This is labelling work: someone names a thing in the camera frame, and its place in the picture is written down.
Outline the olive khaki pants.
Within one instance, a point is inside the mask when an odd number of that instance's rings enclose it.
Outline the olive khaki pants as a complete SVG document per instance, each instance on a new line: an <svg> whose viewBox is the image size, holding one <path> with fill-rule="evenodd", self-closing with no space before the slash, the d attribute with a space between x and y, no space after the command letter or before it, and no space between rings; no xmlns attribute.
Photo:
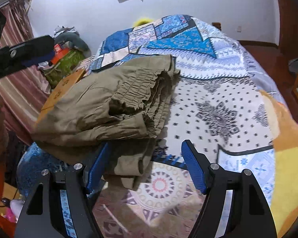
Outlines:
<svg viewBox="0 0 298 238"><path fill-rule="evenodd" d="M67 164L108 142L112 148L104 178L134 190L167 121L179 75L170 55L134 58L91 74L36 124L32 138Z"/></svg>

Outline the striped pink curtain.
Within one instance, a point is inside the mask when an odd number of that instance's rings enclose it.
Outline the striped pink curtain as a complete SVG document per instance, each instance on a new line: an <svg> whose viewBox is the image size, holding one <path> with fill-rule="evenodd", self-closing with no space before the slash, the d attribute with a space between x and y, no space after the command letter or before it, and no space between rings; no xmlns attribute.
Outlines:
<svg viewBox="0 0 298 238"><path fill-rule="evenodd" d="M6 17L0 47L14 46L34 38L24 0L10 0L0 11ZM5 125L27 145L42 106L50 95L47 79L31 66L0 80Z"/></svg>

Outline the green patterned bag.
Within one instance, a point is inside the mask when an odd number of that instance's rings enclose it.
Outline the green patterned bag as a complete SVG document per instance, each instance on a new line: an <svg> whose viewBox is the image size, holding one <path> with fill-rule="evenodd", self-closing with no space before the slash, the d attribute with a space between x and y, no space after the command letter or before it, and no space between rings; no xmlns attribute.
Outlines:
<svg viewBox="0 0 298 238"><path fill-rule="evenodd" d="M55 88L60 80L72 74L77 65L85 59L84 54L76 49L71 49L57 64L42 69L43 75L51 88Z"/></svg>

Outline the orange box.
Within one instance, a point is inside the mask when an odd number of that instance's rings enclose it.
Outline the orange box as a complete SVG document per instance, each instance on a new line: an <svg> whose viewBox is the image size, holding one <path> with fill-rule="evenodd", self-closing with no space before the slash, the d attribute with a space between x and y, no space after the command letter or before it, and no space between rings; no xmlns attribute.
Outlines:
<svg viewBox="0 0 298 238"><path fill-rule="evenodd" d="M51 59L52 64L57 64L67 53L70 52L68 47L63 48L60 44L54 46L55 56Z"/></svg>

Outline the wooden lap desk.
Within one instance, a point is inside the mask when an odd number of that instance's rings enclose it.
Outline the wooden lap desk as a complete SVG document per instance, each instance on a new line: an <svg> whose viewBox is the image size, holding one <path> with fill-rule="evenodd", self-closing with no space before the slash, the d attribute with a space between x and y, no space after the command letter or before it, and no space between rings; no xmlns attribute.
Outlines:
<svg viewBox="0 0 298 238"><path fill-rule="evenodd" d="M56 88L48 97L47 101L43 105L41 112L38 116L36 124L39 123L42 118L54 108L54 105L67 93L67 91L76 84L85 74L85 69L79 69L64 79L60 80Z"/></svg>

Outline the grey plush toy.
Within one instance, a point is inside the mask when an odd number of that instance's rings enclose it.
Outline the grey plush toy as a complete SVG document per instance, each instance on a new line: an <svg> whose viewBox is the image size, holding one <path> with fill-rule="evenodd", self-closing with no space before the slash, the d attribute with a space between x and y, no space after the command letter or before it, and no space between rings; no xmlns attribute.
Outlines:
<svg viewBox="0 0 298 238"><path fill-rule="evenodd" d="M54 38L54 44L63 44L69 42L70 49L78 49L81 52L89 50L88 45L79 37L79 35L71 32L64 32Z"/></svg>

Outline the blue patchwork bedspread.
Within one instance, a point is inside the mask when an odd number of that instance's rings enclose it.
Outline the blue patchwork bedspread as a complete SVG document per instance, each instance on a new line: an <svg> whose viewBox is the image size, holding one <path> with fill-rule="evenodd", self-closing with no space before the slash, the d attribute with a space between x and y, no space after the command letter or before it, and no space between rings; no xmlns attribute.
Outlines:
<svg viewBox="0 0 298 238"><path fill-rule="evenodd" d="M88 75L151 55L171 55L180 77L142 176L105 184L94 216L106 237L186 237L204 197L183 164L185 139L230 171L250 169L278 237L298 218L298 124L275 82L239 42L188 15L115 32L79 63Z"/></svg>

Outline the yellow curved headboard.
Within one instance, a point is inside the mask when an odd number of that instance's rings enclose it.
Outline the yellow curved headboard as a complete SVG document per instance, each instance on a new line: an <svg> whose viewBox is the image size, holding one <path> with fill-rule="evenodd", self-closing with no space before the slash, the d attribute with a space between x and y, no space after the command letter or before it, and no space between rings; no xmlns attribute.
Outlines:
<svg viewBox="0 0 298 238"><path fill-rule="evenodd" d="M151 22L153 22L154 20L151 19L151 18L146 18L146 17L143 17L143 18L140 18L138 20L136 20L134 23L133 23L133 27L138 27L138 26L142 26L142 25L145 25L145 24L149 24Z"/></svg>

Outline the brown wooden door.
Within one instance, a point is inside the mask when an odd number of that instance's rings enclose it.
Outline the brown wooden door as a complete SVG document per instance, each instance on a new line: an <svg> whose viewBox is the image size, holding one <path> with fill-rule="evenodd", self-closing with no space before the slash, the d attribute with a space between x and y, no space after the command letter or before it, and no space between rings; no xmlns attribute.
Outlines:
<svg viewBox="0 0 298 238"><path fill-rule="evenodd" d="M279 50L289 60L298 58L298 0L278 0Z"/></svg>

